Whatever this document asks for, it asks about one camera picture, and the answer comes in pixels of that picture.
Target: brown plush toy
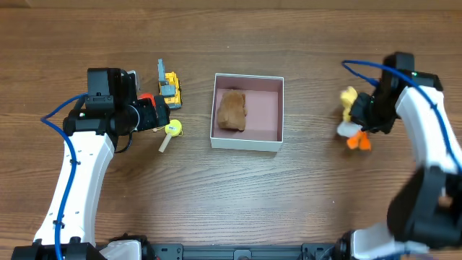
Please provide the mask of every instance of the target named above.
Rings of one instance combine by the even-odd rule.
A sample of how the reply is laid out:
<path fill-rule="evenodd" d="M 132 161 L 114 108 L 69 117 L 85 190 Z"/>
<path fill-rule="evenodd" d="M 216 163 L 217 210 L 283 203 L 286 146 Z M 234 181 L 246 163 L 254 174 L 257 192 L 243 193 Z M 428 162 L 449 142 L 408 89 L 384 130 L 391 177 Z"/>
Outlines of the brown plush toy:
<path fill-rule="evenodd" d="M 223 94 L 217 111 L 218 126 L 221 129 L 245 130 L 245 94 L 240 91 L 228 91 Z"/>

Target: box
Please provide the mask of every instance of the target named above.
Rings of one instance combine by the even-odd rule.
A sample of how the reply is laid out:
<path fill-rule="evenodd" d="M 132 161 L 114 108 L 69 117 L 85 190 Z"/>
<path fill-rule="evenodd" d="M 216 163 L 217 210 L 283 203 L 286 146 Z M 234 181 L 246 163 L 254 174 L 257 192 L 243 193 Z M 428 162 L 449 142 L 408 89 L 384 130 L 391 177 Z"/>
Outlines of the box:
<path fill-rule="evenodd" d="M 218 127 L 215 113 L 229 90 L 245 93 L 245 131 Z M 212 148 L 277 152 L 283 142 L 284 78 L 238 74 L 215 74 L 210 142 Z"/>

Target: yellow round toy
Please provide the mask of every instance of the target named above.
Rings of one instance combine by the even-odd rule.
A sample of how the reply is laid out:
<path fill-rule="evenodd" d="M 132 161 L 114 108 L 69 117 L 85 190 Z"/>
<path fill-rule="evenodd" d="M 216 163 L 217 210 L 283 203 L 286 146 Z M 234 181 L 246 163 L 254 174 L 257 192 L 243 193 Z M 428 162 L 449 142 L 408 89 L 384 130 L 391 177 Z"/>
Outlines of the yellow round toy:
<path fill-rule="evenodd" d="M 164 141 L 159 147 L 159 152 L 164 152 L 165 148 L 168 145 L 168 142 L 172 139 L 172 137 L 177 137 L 183 135 L 183 127 L 181 126 L 180 121 L 173 119 L 170 123 L 165 126 L 165 133 L 167 136 L 165 137 Z"/>

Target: yellow duck head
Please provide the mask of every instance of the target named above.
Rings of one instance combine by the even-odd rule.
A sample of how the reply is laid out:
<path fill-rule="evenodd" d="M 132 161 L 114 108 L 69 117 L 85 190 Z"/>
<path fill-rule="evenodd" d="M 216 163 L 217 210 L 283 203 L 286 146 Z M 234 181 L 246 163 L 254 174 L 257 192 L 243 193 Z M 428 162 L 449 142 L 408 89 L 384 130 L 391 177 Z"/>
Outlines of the yellow duck head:
<path fill-rule="evenodd" d="M 350 122 L 352 117 L 349 115 L 352 109 L 354 101 L 357 99 L 358 93 L 353 87 L 348 87 L 345 91 L 340 94 L 341 104 L 344 106 L 344 121 Z"/>

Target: yellow toy truck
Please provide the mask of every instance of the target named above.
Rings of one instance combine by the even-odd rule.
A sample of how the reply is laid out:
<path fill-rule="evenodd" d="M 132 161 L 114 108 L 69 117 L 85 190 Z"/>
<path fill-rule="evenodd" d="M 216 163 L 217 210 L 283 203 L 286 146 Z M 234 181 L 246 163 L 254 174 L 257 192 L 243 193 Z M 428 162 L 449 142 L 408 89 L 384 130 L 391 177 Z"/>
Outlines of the yellow toy truck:
<path fill-rule="evenodd" d="M 165 103 L 170 109 L 179 109 L 183 105 L 181 97 L 181 83 L 175 72 L 165 73 L 164 62 L 160 58 L 157 64 L 159 71 L 159 91 L 164 96 Z"/>

